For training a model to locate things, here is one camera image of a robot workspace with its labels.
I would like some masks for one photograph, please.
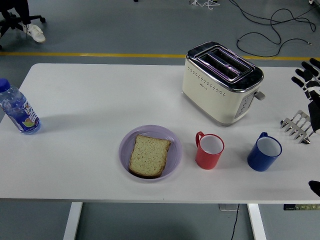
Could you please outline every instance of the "toaster vent hole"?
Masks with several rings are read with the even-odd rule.
[[[207,80],[205,80],[202,76],[200,76],[200,74],[198,74],[197,72],[195,72],[194,70],[192,70],[191,67],[188,66],[188,70],[190,70],[190,72],[192,74],[194,74],[196,77],[198,77],[198,79],[201,80],[201,82],[203,82],[204,84],[206,84],[209,88],[211,88],[212,90],[216,91],[217,93],[219,93],[220,95],[222,95],[223,97],[226,96],[226,94],[224,92],[222,92],[221,90],[217,89],[215,86],[213,86],[210,82],[208,82]]]

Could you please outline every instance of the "bread slice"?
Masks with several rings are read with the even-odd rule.
[[[129,172],[144,179],[161,176],[167,163],[170,140],[137,135],[131,153]]]

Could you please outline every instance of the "mug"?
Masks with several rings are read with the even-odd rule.
[[[262,132],[255,142],[247,161],[249,166],[259,172],[267,170],[282,153],[280,142],[268,133]]]
[[[195,162],[203,169],[213,169],[225,149],[224,141],[215,134],[199,131],[195,136]]]

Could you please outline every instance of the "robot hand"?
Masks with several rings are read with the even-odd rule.
[[[313,66],[320,69],[320,62],[318,60],[311,58],[309,61]],[[304,94],[309,99],[308,109],[311,126],[313,131],[320,135],[320,83],[319,79],[317,79],[320,74],[316,68],[305,61],[301,65],[305,70],[296,69],[295,73],[303,78],[304,81],[295,76],[291,80],[302,88]]]
[[[320,197],[320,182],[309,181],[310,189]]]

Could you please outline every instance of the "power cord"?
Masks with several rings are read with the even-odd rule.
[[[236,216],[235,216],[235,222],[234,222],[234,226],[233,226],[233,231],[232,231],[232,237],[231,237],[231,240],[233,240],[233,239],[234,239],[234,235],[235,235],[236,224],[237,224],[237,221],[238,221],[239,207],[240,207],[240,204],[238,204],[238,208],[237,208],[237,210],[236,210]]]
[[[253,22],[253,23],[256,23],[256,24],[263,25],[263,26],[271,26],[271,27],[272,27],[272,30],[277,34],[277,36],[278,36],[278,38],[279,38],[279,42],[274,42],[274,41],[272,41],[271,39],[269,39],[268,37],[266,37],[265,35],[263,35],[262,33],[259,33],[259,32],[249,32],[249,33],[246,33],[245,35],[243,35],[243,36],[241,36],[240,38],[238,38],[238,40],[237,40],[237,42],[236,42],[237,48],[238,48],[239,50],[241,50],[242,52],[244,52],[244,53],[246,53],[246,54],[249,54],[249,55],[252,55],[252,56],[256,56],[256,57],[271,58],[271,57],[277,56],[277,55],[280,53],[281,48],[283,47],[284,44],[286,44],[287,42],[293,41],[293,40],[303,41],[303,42],[311,45],[310,42],[308,42],[308,41],[306,41],[306,40],[304,40],[304,39],[301,39],[301,38],[291,38],[291,39],[286,40],[285,42],[282,43],[281,36],[280,36],[280,34],[278,33],[278,31],[274,28],[274,25],[278,25],[278,24],[282,24],[282,23],[287,23],[287,22],[290,22],[290,21],[296,21],[296,22],[300,22],[300,23],[308,23],[309,26],[310,26],[310,28],[311,28],[311,31],[312,31],[312,32],[315,32],[315,31],[316,31],[316,28],[317,28],[316,25],[315,25],[313,22],[310,22],[307,18],[301,17],[301,16],[305,15],[306,13],[310,12],[310,11],[313,10],[314,8],[318,7],[319,4],[316,5],[316,6],[314,6],[313,8],[311,8],[310,10],[308,10],[307,12],[305,12],[305,13],[297,16],[297,17],[294,17],[294,15],[292,14],[292,12],[291,12],[289,9],[287,9],[287,8],[281,8],[281,9],[275,11],[275,12],[272,14],[271,18],[265,18],[265,17],[255,16],[255,15],[252,15],[252,14],[244,11],[244,10],[235,2],[235,0],[229,0],[229,2],[231,2],[231,3],[232,3],[233,5],[235,5],[237,8],[239,8],[240,11],[241,11],[241,13],[242,13],[242,15],[243,15],[246,19],[248,19],[249,21],[251,21],[251,22]],[[274,15],[275,15],[276,13],[280,12],[280,11],[287,11],[287,12],[289,12],[292,18],[291,18],[291,19],[284,20],[284,21],[273,20]],[[246,15],[251,16],[251,17],[253,17],[253,18],[260,19],[260,20],[267,20],[267,21],[270,21],[270,23],[262,23],[262,22],[259,22],[259,21],[254,21],[254,20],[250,19],[249,17],[247,17]],[[263,56],[263,55],[253,54],[253,53],[251,53],[251,52],[248,52],[248,51],[243,50],[243,49],[239,46],[239,42],[240,42],[240,40],[241,40],[243,37],[245,37],[245,36],[247,36],[247,35],[251,35],[251,34],[260,35],[260,36],[264,37],[265,39],[267,39],[269,42],[271,42],[271,43],[273,43],[273,44],[275,44],[275,45],[280,45],[280,47],[279,47],[279,49],[278,49],[278,52],[277,52],[276,54],[274,54],[274,55]]]
[[[220,6],[220,4],[217,3],[217,0],[207,0],[207,2],[205,2],[205,3],[202,4],[202,5],[197,1],[196,4],[199,5],[200,7],[207,6],[208,9],[210,9],[210,10],[213,10],[213,8],[210,8],[210,7]]]

